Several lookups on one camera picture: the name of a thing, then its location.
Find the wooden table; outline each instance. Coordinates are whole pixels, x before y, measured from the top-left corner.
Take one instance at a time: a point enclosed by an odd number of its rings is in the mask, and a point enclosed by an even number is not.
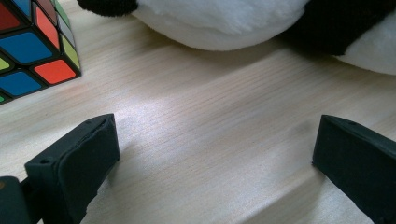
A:
[[[396,77],[279,37],[190,49],[61,3],[83,77],[0,106],[0,175],[24,179],[37,153],[114,113],[121,159],[82,223],[371,223],[312,153],[322,114],[396,139]]]

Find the panda plush toy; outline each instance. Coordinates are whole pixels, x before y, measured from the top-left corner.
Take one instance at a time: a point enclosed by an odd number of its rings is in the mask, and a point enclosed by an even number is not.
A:
[[[337,59],[396,75],[396,0],[78,0],[96,14],[133,14],[184,45],[241,49],[285,33]]]

